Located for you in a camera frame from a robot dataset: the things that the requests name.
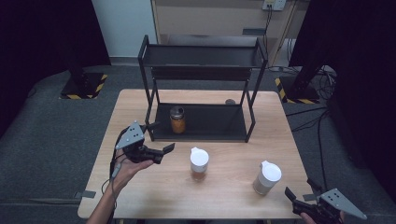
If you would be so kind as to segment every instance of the wooden table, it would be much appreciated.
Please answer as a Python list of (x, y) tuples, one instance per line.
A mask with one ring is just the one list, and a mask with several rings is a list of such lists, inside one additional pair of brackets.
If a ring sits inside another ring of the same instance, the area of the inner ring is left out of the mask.
[[(240, 91), (160, 91), (161, 100), (181, 103), (225, 102), (240, 99)], [(120, 131), (135, 119), (144, 124), (148, 101), (143, 90), (120, 93), (86, 190), (96, 191), (93, 199), (83, 198), (78, 215), (88, 218), (102, 196), (101, 187), (109, 176), (109, 162)], [(246, 108), (246, 121), (249, 122)], [(277, 93), (259, 91), (254, 104), (256, 127), (248, 143), (176, 142), (174, 151), (160, 165), (139, 172), (117, 199), (116, 218), (183, 219), (275, 219), (299, 218), (285, 196), (289, 187), (299, 200), (312, 193), (306, 183), (298, 149)], [(169, 142), (145, 145), (162, 149)], [(210, 156), (206, 179), (191, 179), (191, 148), (205, 149)], [(281, 180), (261, 196), (252, 187), (262, 161), (277, 164)]]

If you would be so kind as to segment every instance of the human arm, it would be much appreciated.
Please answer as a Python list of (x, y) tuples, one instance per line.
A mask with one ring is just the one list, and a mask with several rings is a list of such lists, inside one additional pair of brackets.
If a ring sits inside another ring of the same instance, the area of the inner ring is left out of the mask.
[[(300, 217), (303, 219), (303, 221), (305, 222), (305, 224), (317, 224), (314, 219), (312, 219), (311, 216), (309, 216), (307, 213), (301, 213)], [(341, 223), (344, 223), (344, 218), (345, 218), (345, 214), (344, 212), (340, 212), (340, 218), (341, 218)]]
[(114, 209), (115, 200), (118, 198), (121, 190), (128, 184), (128, 182), (137, 172), (146, 169), (153, 164), (153, 161), (141, 161), (139, 163), (134, 163), (126, 159), (124, 155), (120, 154), (121, 150), (117, 152), (117, 164), (121, 164), (120, 170), (115, 178), (110, 179), (102, 198), (87, 220), (88, 224), (107, 223), (107, 220)]

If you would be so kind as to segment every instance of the shelf bottom tray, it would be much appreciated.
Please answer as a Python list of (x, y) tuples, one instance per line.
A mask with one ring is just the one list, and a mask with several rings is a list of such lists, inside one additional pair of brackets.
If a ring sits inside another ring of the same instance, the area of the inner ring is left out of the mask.
[[(184, 133), (172, 131), (169, 113), (175, 105), (185, 111)], [(154, 140), (243, 142), (247, 138), (241, 105), (159, 104), (155, 121), (161, 124), (153, 130)]]

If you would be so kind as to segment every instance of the white wall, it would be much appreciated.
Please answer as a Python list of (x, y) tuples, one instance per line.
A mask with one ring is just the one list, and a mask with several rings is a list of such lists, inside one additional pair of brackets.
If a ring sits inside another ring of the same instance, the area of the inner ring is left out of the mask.
[(150, 0), (92, 0), (110, 57), (137, 57), (144, 35), (157, 43)]

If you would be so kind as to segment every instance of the gray carpet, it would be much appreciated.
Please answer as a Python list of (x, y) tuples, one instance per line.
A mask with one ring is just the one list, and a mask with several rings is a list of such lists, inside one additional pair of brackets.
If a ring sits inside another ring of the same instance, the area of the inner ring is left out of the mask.
[[(62, 100), (59, 94), (69, 74), (63, 72), (38, 82), (20, 114), (0, 139), (0, 223), (84, 223), (78, 217), (75, 192), (83, 191), (97, 151), (123, 89), (142, 89), (136, 66), (95, 66), (88, 72), (108, 75), (97, 99)], [(261, 90), (277, 91), (275, 77), (290, 76), (266, 71)], [(319, 87), (320, 79), (314, 84)], [(240, 83), (164, 82), (161, 89), (240, 90)], [(325, 106), (283, 104), (286, 114)], [(289, 116), (295, 129), (318, 118), (323, 109)], [(318, 124), (293, 132), (308, 176), (324, 185), (320, 165)], [(338, 188), (368, 216), (346, 216), (346, 223), (396, 223), (396, 205), (370, 170), (358, 169), (349, 160), (331, 117), (320, 123), (320, 139), (328, 189)], [(33, 203), (29, 199), (59, 199), (59, 204)], [(294, 220), (272, 220), (293, 223)], [(184, 220), (148, 220), (148, 223), (185, 223)], [(212, 220), (208, 223), (251, 223), (248, 220)]]

